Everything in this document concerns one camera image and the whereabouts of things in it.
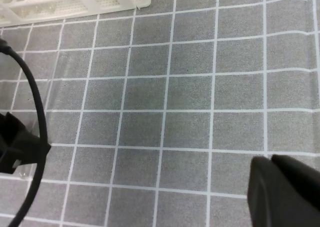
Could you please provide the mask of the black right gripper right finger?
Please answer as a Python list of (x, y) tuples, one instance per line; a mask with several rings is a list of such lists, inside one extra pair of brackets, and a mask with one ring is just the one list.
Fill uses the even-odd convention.
[(320, 173), (287, 155), (253, 157), (247, 203), (254, 227), (318, 227)]

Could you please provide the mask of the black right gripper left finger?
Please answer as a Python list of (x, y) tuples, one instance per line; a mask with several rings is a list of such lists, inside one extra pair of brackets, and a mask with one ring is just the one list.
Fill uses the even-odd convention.
[(37, 164), (41, 152), (46, 156), (51, 149), (49, 143), (29, 132), (14, 115), (7, 112), (0, 115), (0, 172), (13, 174), (17, 167)]

